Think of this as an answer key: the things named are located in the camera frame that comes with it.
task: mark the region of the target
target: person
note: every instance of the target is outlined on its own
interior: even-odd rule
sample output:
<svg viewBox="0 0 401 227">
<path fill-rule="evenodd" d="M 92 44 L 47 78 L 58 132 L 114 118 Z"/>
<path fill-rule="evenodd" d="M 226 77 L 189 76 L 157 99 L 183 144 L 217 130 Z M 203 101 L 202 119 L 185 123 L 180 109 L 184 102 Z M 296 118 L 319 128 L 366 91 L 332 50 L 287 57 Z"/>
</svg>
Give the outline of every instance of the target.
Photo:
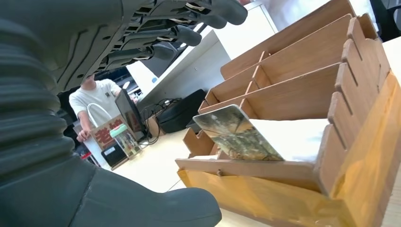
<svg viewBox="0 0 401 227">
<path fill-rule="evenodd" d="M 100 105 L 114 118 L 120 114 L 115 98 L 120 93 L 121 88 L 110 79 L 95 81 L 95 75 L 87 77 L 74 93 L 70 95 L 70 105 L 81 123 L 82 130 L 78 133 L 79 142 L 86 141 L 90 136 L 92 123 L 87 113 L 87 106 L 90 103 Z M 91 106 L 90 112 L 97 124 L 103 124 L 110 120 L 110 117 L 97 106 Z"/>
</svg>

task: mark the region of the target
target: hand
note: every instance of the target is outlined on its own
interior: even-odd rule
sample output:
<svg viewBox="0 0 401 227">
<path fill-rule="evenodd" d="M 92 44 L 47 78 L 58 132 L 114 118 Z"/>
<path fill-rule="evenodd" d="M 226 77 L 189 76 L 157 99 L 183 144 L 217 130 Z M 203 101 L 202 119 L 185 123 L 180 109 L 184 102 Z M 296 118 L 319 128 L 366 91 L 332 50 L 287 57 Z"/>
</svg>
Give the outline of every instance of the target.
<svg viewBox="0 0 401 227">
<path fill-rule="evenodd" d="M 81 130 L 79 133 L 78 133 L 78 137 L 77 137 L 77 140 L 79 141 L 79 142 L 84 142 L 84 141 L 86 141 L 88 138 L 90 137 L 90 133 L 89 133 L 89 131 L 88 130 Z"/>
<path fill-rule="evenodd" d="M 136 104 L 138 102 L 138 98 L 136 97 L 131 97 L 131 100 Z"/>
</svg>

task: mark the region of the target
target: white t-shirt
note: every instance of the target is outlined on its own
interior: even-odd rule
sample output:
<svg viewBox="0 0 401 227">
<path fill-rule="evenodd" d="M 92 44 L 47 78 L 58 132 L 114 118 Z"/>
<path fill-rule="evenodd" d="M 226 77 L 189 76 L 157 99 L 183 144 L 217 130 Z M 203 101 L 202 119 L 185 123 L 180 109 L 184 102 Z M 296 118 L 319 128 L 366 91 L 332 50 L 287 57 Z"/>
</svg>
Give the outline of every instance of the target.
<svg viewBox="0 0 401 227">
<path fill-rule="evenodd" d="M 79 88 L 70 95 L 70 105 L 75 114 L 78 116 L 79 112 L 87 111 L 87 106 L 90 103 L 96 103 L 103 107 L 111 115 L 111 117 L 118 116 L 120 111 L 118 110 L 118 107 L 114 101 L 116 92 L 120 91 L 121 88 L 110 79 L 104 79 L 95 82 L 95 89 L 88 91 Z M 110 117 L 95 105 L 90 107 L 90 113 L 92 114 L 98 126 L 110 120 Z"/>
</svg>

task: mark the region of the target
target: wooden desk organizer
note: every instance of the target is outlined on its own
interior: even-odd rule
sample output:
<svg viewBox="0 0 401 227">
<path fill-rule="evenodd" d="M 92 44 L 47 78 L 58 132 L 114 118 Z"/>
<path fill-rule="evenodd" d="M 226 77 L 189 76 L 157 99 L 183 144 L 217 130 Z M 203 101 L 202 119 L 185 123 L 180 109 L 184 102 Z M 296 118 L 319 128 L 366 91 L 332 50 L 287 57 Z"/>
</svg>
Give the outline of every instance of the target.
<svg viewBox="0 0 401 227">
<path fill-rule="evenodd" d="M 331 0 L 221 67 L 221 74 L 224 79 L 229 79 L 257 64 L 260 61 L 259 57 L 262 52 L 266 52 L 266 54 L 261 60 L 281 51 L 346 14 L 355 16 L 355 12 L 348 0 Z"/>
<path fill-rule="evenodd" d="M 344 45 L 348 39 L 354 40 L 361 51 L 370 51 L 371 48 L 365 47 L 369 45 L 366 43 L 371 41 L 365 39 L 376 38 L 377 34 L 368 15 L 352 18 L 347 14 L 264 60 L 266 52 L 262 52 L 257 64 L 212 88 L 201 104 L 199 113 L 207 113 L 231 104 L 240 105 L 243 97 L 253 91 L 277 85 L 338 62 L 347 62 Z M 385 54 L 380 45 L 377 44 L 380 50 L 373 54 L 373 57 L 365 53 L 364 62 L 370 58 L 378 58 L 388 70 L 387 60 L 382 60 L 385 59 Z"/>
<path fill-rule="evenodd" d="M 330 124 L 324 130 L 315 164 L 177 160 L 178 165 L 210 173 L 221 169 L 226 175 L 256 176 L 328 195 L 346 151 L 390 71 L 382 44 L 374 40 L 377 34 L 367 19 L 367 15 L 342 16 L 252 66 L 247 70 L 253 71 L 251 77 L 243 72 L 211 89 L 207 103 L 199 110 L 207 113 L 237 104 L 251 119 L 328 118 Z M 370 26 L 361 26 L 361 21 L 369 21 Z M 202 134 L 199 140 L 197 151 L 192 152 L 208 155 L 213 147 L 210 138 Z"/>
</svg>

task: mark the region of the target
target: computer monitor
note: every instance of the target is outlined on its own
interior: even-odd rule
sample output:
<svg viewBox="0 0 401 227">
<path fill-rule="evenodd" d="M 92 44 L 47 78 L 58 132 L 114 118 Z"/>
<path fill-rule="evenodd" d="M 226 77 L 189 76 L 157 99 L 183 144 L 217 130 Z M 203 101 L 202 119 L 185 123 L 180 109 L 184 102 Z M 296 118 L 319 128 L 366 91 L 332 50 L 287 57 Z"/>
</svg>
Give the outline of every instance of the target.
<svg viewBox="0 0 401 227">
<path fill-rule="evenodd" d="M 133 132 L 146 131 L 146 127 L 142 123 L 140 113 L 134 102 L 130 99 L 127 90 L 121 89 L 121 92 L 115 98 L 115 103 L 125 122 Z"/>
</svg>

